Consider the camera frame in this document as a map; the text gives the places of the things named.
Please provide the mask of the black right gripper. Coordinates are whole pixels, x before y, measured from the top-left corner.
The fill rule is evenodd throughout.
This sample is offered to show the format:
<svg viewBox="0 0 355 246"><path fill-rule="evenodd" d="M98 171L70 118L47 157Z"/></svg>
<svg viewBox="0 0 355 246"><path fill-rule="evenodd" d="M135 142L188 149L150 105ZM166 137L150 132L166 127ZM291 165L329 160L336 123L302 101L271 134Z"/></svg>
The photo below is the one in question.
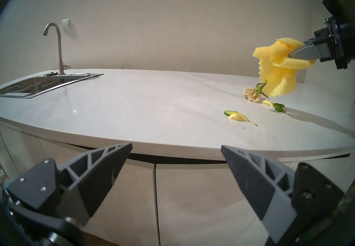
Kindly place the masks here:
<svg viewBox="0 0 355 246"><path fill-rule="evenodd" d="M326 27L315 31L314 37L303 42L304 46L291 52L288 57L299 60L328 62L333 60L336 68L347 69L355 59L355 30L350 22L329 17Z"/></svg>

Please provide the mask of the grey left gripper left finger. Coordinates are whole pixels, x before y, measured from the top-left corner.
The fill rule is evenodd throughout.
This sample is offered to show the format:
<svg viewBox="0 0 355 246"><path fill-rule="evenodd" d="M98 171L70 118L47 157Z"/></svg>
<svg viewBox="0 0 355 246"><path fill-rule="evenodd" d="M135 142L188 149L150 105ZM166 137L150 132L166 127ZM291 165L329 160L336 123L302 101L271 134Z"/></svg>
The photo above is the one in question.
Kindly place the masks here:
<svg viewBox="0 0 355 246"><path fill-rule="evenodd" d="M74 218L82 226L94 216L125 164L132 143L80 153L57 165L46 158L7 188L14 203L56 218Z"/></svg>

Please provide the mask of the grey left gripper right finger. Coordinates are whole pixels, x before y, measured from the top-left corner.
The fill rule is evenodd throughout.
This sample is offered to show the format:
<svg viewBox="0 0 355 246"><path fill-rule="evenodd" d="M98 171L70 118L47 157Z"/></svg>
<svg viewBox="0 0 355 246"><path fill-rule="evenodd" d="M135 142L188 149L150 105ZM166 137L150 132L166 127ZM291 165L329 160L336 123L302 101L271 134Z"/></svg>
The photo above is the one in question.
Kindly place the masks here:
<svg viewBox="0 0 355 246"><path fill-rule="evenodd" d="M310 244L334 221L344 191L308 163L221 146L242 194L268 232L266 244Z"/></svg>

